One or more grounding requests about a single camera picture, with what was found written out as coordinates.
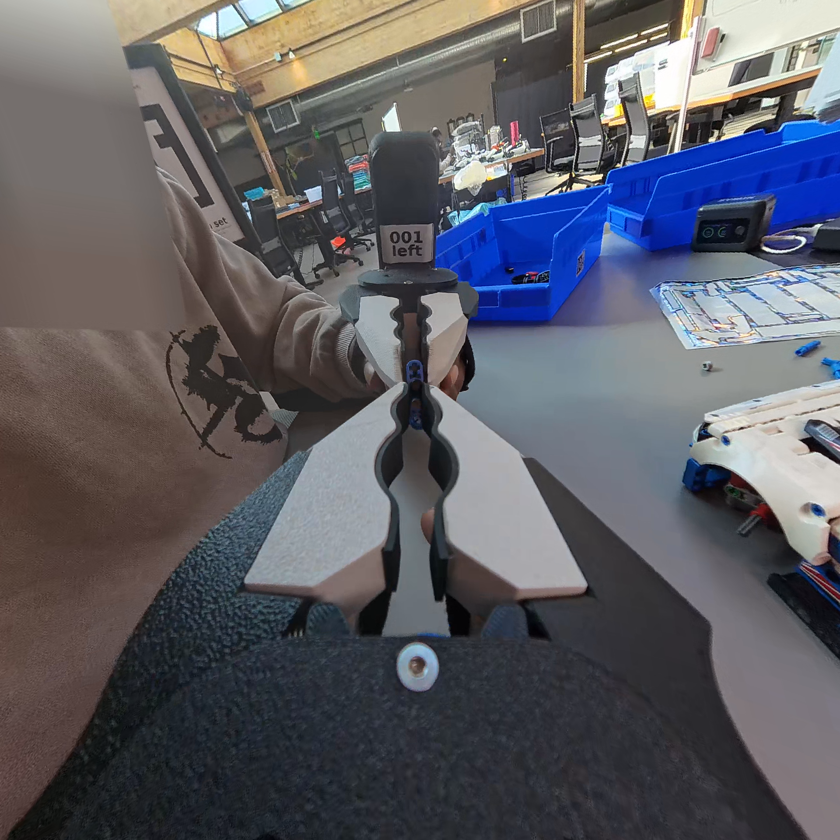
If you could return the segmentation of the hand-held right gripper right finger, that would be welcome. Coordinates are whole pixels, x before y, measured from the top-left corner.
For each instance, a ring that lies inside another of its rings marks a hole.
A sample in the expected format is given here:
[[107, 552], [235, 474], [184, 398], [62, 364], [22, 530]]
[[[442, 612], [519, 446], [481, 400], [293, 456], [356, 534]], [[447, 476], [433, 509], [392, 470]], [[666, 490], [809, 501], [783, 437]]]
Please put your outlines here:
[[429, 569], [448, 631], [498, 606], [576, 597], [585, 576], [524, 458], [434, 385], [419, 393], [432, 509]]

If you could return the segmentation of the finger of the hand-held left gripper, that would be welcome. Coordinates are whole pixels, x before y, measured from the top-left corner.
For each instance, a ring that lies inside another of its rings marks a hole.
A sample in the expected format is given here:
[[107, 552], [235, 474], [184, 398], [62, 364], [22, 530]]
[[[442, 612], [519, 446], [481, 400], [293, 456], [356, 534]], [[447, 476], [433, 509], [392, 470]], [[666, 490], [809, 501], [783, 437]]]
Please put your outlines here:
[[386, 389], [404, 383], [406, 345], [403, 303], [390, 295], [360, 296], [356, 339], [365, 359]]
[[418, 315], [425, 349], [426, 383], [438, 386], [459, 357], [468, 319], [456, 291], [439, 291], [422, 296]]

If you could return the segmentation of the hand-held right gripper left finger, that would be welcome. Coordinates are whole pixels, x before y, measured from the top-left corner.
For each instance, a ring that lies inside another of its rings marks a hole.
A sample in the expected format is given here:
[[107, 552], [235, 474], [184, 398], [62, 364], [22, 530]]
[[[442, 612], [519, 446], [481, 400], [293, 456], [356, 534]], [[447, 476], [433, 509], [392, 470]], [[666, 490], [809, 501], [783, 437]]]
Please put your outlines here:
[[336, 606], [381, 634], [401, 563], [391, 486], [411, 395], [400, 383], [315, 444], [249, 568], [247, 592]]

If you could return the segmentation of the person's left forearm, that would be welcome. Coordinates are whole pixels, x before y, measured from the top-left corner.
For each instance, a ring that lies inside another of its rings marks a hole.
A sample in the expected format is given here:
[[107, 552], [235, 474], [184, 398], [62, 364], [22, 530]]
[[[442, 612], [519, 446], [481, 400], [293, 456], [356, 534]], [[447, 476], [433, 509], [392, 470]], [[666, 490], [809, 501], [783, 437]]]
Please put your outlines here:
[[330, 403], [368, 395], [350, 322], [296, 281], [246, 257], [226, 261], [206, 297], [262, 392], [309, 392]]

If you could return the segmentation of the grey desk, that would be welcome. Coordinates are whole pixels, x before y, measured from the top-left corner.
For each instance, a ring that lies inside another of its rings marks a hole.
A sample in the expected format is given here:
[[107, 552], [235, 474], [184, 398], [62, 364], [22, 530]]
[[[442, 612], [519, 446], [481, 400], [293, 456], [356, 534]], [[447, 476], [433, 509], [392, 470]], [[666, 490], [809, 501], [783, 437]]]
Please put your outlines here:
[[649, 253], [607, 229], [551, 322], [470, 325], [476, 378], [460, 401], [709, 621], [722, 698], [752, 756], [808, 837], [838, 838], [838, 661], [767, 584], [795, 555], [775, 532], [740, 537], [734, 510], [681, 484], [706, 412], [826, 374], [795, 341], [686, 350], [650, 294], [773, 267], [752, 254]]

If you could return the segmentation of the person's left hand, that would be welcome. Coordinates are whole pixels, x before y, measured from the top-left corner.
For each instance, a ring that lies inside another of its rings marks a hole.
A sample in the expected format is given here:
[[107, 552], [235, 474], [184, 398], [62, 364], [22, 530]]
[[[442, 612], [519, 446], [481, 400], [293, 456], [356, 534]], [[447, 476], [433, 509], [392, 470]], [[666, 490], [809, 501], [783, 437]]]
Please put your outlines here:
[[476, 373], [476, 363], [473, 349], [468, 338], [458, 352], [458, 357], [439, 383], [440, 390], [452, 400], [457, 401], [459, 395], [469, 389], [469, 384]]

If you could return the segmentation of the black office chair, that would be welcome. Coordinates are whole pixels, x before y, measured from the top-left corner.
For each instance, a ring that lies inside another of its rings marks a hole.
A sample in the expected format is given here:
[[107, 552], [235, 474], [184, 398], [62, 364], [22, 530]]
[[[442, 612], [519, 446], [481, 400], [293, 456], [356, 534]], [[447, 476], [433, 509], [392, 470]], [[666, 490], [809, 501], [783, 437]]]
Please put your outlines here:
[[626, 140], [619, 165], [624, 167], [659, 157], [667, 148], [652, 145], [650, 119], [644, 102], [640, 73], [619, 80], [617, 88], [626, 129]]
[[616, 147], [602, 124], [596, 94], [540, 118], [546, 173], [563, 178], [546, 194], [569, 192], [576, 185], [600, 186], [616, 165]]
[[316, 278], [306, 281], [293, 254], [281, 236], [277, 220], [277, 210], [273, 199], [262, 196], [256, 200], [248, 199], [248, 213], [260, 245], [260, 257], [272, 275], [276, 278], [292, 277], [308, 290], [322, 284]]
[[331, 256], [326, 258], [327, 262], [324, 265], [331, 268], [333, 274], [337, 276], [338, 266], [347, 263], [364, 266], [364, 261], [355, 255], [354, 251], [358, 247], [363, 247], [366, 252], [370, 252], [372, 242], [356, 234], [358, 225], [354, 225], [351, 214], [344, 209], [336, 171], [320, 171], [319, 176], [321, 226], [331, 249]]

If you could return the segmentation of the blue open-front storage bin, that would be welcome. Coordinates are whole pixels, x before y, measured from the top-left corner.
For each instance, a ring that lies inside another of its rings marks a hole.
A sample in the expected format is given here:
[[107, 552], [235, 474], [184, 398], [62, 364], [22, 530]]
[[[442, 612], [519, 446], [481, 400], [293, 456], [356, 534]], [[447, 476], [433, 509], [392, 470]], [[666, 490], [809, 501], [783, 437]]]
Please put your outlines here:
[[492, 206], [437, 237], [436, 265], [478, 293], [478, 322], [547, 322], [602, 252], [611, 188]]

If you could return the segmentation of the person's beige sweatshirt torso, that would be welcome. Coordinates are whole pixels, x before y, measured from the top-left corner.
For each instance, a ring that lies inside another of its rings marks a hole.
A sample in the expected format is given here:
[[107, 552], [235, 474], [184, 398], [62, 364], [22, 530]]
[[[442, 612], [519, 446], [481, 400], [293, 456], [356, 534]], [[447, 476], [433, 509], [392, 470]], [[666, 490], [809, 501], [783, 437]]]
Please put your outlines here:
[[2, 328], [2, 838], [76, 747], [170, 573], [284, 455], [206, 297], [226, 261], [264, 265], [157, 175], [182, 322]]

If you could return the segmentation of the black framed sign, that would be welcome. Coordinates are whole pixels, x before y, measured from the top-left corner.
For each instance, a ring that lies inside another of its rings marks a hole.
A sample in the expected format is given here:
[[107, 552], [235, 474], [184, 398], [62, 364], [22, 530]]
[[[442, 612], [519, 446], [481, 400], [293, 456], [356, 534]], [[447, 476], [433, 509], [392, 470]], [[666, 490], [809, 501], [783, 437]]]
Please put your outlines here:
[[208, 226], [258, 255], [261, 244], [162, 46], [123, 48], [156, 165], [190, 194]]

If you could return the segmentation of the toy brick race car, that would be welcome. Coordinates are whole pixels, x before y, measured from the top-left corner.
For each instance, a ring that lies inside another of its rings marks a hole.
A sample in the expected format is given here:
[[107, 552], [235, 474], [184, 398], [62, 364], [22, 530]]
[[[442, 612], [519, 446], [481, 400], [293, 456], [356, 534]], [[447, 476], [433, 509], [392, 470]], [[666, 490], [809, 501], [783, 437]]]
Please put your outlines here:
[[705, 414], [681, 478], [693, 494], [720, 489], [744, 520], [770, 529], [796, 556], [767, 583], [839, 657], [839, 383], [825, 381]]

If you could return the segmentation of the large blue storage bin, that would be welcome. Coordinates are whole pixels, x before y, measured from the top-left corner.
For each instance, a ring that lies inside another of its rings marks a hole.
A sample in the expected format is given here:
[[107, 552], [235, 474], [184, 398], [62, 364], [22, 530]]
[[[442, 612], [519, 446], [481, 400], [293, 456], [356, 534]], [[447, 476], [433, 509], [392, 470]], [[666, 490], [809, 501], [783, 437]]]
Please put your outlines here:
[[789, 122], [612, 170], [606, 221], [646, 250], [688, 245], [698, 207], [772, 194], [770, 231], [839, 212], [838, 123]]

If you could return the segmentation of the black power bank with display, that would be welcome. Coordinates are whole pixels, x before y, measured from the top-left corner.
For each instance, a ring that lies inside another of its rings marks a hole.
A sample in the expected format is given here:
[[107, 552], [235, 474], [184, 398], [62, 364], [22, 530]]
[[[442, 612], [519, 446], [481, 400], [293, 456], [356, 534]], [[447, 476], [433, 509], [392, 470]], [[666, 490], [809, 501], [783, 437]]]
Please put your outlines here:
[[731, 197], [698, 207], [690, 248], [696, 253], [748, 253], [770, 232], [776, 197], [770, 192]]

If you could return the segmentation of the sticker sheet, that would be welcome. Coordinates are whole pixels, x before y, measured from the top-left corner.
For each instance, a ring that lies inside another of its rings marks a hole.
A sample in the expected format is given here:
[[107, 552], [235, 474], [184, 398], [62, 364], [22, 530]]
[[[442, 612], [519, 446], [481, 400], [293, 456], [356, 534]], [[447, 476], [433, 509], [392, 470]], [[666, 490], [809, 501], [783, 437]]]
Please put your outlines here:
[[839, 333], [839, 266], [773, 269], [723, 280], [667, 281], [650, 291], [688, 350]]

